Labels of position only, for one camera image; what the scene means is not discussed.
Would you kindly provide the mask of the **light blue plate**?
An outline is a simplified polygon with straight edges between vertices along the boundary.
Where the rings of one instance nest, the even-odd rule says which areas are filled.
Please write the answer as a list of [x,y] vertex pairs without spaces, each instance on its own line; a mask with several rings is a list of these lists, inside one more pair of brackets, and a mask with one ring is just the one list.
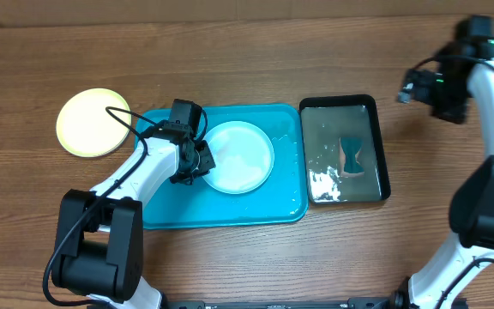
[[261,186],[274,167],[274,147],[259,127],[244,121],[216,125],[205,136],[215,162],[203,178],[217,191],[243,194]]

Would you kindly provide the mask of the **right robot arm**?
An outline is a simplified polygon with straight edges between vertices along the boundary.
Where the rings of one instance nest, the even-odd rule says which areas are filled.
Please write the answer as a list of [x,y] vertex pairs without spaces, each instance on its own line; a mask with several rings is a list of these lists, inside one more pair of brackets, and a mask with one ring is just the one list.
[[467,102],[474,100],[485,146],[485,159],[454,194],[450,232],[431,260],[407,278],[381,308],[465,308],[462,290],[494,264],[494,23],[472,15],[455,27],[451,42],[431,61],[409,69],[397,100],[431,106],[435,118],[462,124]]

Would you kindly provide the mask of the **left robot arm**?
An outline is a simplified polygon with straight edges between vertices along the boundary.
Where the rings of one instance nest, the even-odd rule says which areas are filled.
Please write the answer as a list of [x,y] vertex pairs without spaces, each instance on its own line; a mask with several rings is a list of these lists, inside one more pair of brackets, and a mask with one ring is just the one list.
[[111,177],[63,196],[42,281],[54,306],[164,307],[166,297],[142,276],[143,210],[163,183],[192,185],[215,162],[204,139],[208,116],[196,103],[176,99],[167,120],[148,125]]

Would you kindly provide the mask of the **yellow-green plate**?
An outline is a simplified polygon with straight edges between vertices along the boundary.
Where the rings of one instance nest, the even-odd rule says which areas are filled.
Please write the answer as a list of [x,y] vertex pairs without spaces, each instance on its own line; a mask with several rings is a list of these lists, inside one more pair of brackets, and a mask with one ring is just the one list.
[[69,99],[57,117],[56,133],[61,146],[80,157],[99,157],[117,149],[129,134],[105,109],[130,110],[126,100],[107,88],[91,88]]

